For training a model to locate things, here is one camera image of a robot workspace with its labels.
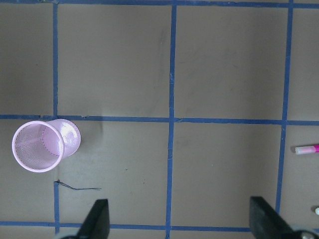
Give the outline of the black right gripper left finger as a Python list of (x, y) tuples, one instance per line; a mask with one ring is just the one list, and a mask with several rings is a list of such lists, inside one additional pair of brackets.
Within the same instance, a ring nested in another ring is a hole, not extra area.
[(107, 199), (96, 200), (87, 215), (77, 239), (107, 239), (110, 233), (109, 204)]

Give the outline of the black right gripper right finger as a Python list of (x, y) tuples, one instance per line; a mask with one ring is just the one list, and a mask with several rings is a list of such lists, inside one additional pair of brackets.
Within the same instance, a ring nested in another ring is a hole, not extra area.
[(260, 196), (250, 197), (250, 230), (256, 239), (293, 239), (293, 229)]

